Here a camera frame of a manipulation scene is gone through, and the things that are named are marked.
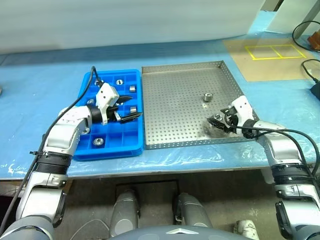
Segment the plastic sheet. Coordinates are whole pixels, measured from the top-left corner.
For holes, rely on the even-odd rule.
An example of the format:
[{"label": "plastic sheet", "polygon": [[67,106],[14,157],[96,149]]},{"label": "plastic sheet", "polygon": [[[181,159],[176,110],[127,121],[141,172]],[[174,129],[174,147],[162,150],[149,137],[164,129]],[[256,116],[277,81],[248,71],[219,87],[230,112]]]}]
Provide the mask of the plastic sheet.
[{"label": "plastic sheet", "polygon": [[248,32],[264,1],[2,1],[0,53],[230,38]]},{"label": "plastic sheet", "polygon": [[[260,12],[250,33],[240,38],[278,37],[262,32],[273,15],[273,12]],[[246,82],[221,40],[19,53],[0,55],[3,88],[0,95],[0,178],[23,178],[33,159],[29,151],[38,149],[42,134],[58,112],[73,102],[84,74],[92,65],[103,71],[221,60],[225,61],[261,120],[305,132],[320,147],[320,102],[309,90],[313,82]],[[312,146],[303,137],[297,139],[307,160],[313,162]],[[250,141],[145,150],[140,156],[128,158],[73,160],[68,175],[79,178],[265,166],[268,162],[262,147]]]}]

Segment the floor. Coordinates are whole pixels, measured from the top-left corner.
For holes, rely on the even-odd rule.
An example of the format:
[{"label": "floor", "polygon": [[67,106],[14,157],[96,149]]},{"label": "floor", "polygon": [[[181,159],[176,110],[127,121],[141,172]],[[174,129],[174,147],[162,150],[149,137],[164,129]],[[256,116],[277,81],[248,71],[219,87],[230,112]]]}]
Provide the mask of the floor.
[{"label": "floor", "polygon": [[[141,227],[171,225],[173,198],[178,192],[187,192],[203,203],[214,228],[231,232],[237,220],[250,219],[261,240],[283,239],[275,216],[278,199],[259,170],[74,180],[63,222],[55,229],[56,239],[69,240],[89,220],[100,219],[109,225],[116,196],[127,188],[138,193]],[[108,231],[95,221],[74,239],[107,237]]]}]

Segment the stainless steel tray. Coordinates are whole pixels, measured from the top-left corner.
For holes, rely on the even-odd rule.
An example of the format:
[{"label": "stainless steel tray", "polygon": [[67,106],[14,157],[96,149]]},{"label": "stainless steel tray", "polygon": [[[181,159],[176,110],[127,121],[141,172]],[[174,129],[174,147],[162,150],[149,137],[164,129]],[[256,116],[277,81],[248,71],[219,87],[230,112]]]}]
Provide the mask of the stainless steel tray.
[{"label": "stainless steel tray", "polygon": [[144,66],[142,88],[147,149],[248,141],[207,123],[243,95],[224,61]]}]

